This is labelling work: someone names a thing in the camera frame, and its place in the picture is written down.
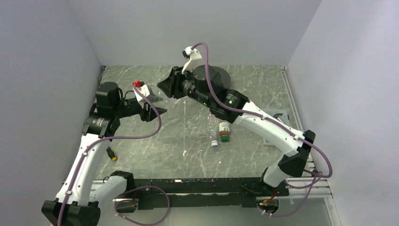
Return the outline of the clear plastic tray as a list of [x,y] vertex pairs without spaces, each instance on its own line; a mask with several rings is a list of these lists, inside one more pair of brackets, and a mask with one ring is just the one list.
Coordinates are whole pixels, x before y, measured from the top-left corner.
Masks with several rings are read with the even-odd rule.
[[263,108],[263,111],[273,118],[277,119],[281,123],[284,123],[287,126],[291,126],[289,121],[289,115],[286,110]]

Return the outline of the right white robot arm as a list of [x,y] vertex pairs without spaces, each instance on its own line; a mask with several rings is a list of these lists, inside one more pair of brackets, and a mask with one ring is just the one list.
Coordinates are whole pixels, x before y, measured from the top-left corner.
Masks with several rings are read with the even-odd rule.
[[262,174],[259,189],[264,195],[273,194],[286,178],[300,177],[315,134],[285,125],[256,106],[247,96],[231,89],[231,77],[225,69],[211,66],[209,73],[211,88],[207,85],[203,65],[192,72],[184,72],[182,67],[175,66],[157,87],[169,98],[189,97],[203,104],[216,118],[258,134],[282,152],[282,157]]

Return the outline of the aluminium rail right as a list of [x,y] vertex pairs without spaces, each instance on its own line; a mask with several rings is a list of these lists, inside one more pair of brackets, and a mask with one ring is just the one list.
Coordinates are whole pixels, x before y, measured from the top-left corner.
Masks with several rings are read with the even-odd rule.
[[[290,104],[291,104],[292,111],[293,111],[293,114],[294,114],[294,115],[292,116],[292,118],[295,119],[295,121],[296,121],[296,123],[297,123],[297,125],[298,125],[298,129],[301,130],[301,131],[304,131],[304,128],[303,128],[303,125],[302,125],[302,122],[301,122],[301,120],[300,120],[300,116],[299,116],[299,113],[298,113],[298,109],[297,109],[297,107],[296,107],[296,103],[295,103],[295,100],[294,100],[293,92],[292,92],[291,87],[290,87],[289,82],[288,82],[288,78],[287,78],[287,67],[286,67],[286,66],[280,66],[280,67],[279,67],[279,72],[280,72],[280,74],[282,75],[282,77],[283,77],[283,79],[284,79],[284,83],[285,83],[285,86],[286,86],[286,88],[287,88],[288,95],[289,95],[289,98],[290,98]],[[328,157],[326,156],[326,154],[325,154],[320,148],[318,148],[317,146],[315,146],[314,144],[311,144],[311,149],[314,150],[315,153],[318,153],[318,154],[321,155],[322,159],[323,159],[323,160],[326,162],[326,164],[327,164],[327,168],[328,168],[329,173],[328,173],[328,174],[325,174],[325,175],[322,175],[321,172],[320,172],[320,173],[315,173],[315,172],[313,172],[313,171],[308,171],[308,169],[309,169],[309,166],[308,166],[309,163],[314,164],[314,160],[313,160],[313,158],[312,158],[312,155],[309,154],[307,163],[306,163],[306,165],[305,165],[305,174],[308,175],[308,176],[311,175],[311,174],[312,174],[312,175],[314,174],[314,177],[313,177],[312,179],[314,179],[315,181],[311,182],[311,183],[308,184],[308,185],[305,185],[304,187],[300,187],[300,188],[299,188],[299,189],[305,189],[305,188],[307,188],[307,189],[308,189],[308,194],[310,193],[311,188],[315,188],[316,185],[321,185],[321,183],[317,184],[320,180],[321,180],[321,182],[326,182],[326,183],[327,183],[327,178],[330,178],[330,177],[332,176],[332,173],[333,173],[333,169],[332,169],[331,162],[330,162],[330,160],[328,159]],[[290,188],[293,188],[293,189],[294,189],[294,188],[298,189],[297,187],[292,186],[292,185],[288,185],[288,186],[289,186]],[[328,184],[327,184],[327,188],[328,188],[328,193],[330,194],[330,193],[331,193],[331,190],[330,190]]]

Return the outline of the black round disc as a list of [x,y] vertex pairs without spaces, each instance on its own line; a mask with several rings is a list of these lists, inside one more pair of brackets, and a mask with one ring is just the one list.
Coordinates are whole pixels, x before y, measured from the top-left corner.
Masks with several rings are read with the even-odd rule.
[[220,74],[221,82],[223,83],[223,86],[225,88],[229,89],[231,86],[230,74],[225,69],[223,69],[221,67],[214,66],[213,68]]

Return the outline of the clear bottle white cap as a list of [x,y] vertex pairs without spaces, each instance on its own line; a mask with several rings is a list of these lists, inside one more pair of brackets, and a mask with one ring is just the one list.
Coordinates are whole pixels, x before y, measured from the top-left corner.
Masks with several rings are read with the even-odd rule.
[[217,141],[217,119],[216,117],[209,113],[207,116],[207,130],[208,130],[208,136],[210,138],[210,145],[212,147],[218,147],[218,141]]

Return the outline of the black yellow screwdriver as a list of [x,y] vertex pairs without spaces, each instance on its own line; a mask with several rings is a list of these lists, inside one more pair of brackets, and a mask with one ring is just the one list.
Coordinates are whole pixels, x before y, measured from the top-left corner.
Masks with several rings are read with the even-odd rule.
[[116,161],[116,160],[117,160],[117,156],[116,156],[115,152],[114,152],[110,147],[108,147],[108,148],[106,149],[106,152],[107,152],[108,157],[109,157],[112,161]]

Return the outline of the brown bottle green cap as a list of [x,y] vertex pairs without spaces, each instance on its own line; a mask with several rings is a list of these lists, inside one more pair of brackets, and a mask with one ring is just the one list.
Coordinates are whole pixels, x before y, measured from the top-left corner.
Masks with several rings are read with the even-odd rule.
[[221,121],[218,125],[219,136],[222,142],[230,141],[230,124],[227,121]]

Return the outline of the black base frame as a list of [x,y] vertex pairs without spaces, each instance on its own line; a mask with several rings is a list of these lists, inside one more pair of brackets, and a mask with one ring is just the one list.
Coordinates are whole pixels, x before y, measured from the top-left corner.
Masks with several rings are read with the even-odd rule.
[[132,173],[120,170],[111,175],[127,179],[126,193],[118,197],[137,201],[139,210],[206,206],[254,208],[261,198],[289,195],[284,183],[270,188],[257,177],[135,179]]

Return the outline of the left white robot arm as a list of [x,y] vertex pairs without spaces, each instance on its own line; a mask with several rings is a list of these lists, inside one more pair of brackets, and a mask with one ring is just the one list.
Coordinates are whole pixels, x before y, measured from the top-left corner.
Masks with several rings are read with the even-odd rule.
[[45,201],[42,214],[54,226],[96,226],[102,209],[121,195],[128,198],[137,190],[132,173],[117,170],[98,189],[92,183],[102,157],[111,153],[110,143],[122,118],[139,115],[150,122],[160,119],[166,109],[151,102],[150,87],[140,81],[133,83],[134,98],[126,98],[115,82],[98,85],[96,101],[85,119],[77,156],[67,179],[54,200]]

